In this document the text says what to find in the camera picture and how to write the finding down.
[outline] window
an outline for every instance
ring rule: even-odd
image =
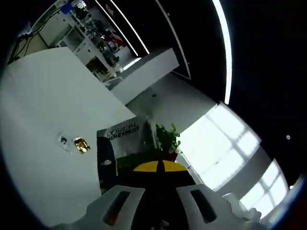
[[[259,182],[241,199],[247,209],[254,207],[261,212],[261,218],[279,205],[288,192],[285,178],[274,160]]]
[[[244,166],[260,144],[253,130],[222,103],[183,131],[179,140],[190,169],[214,191]]]

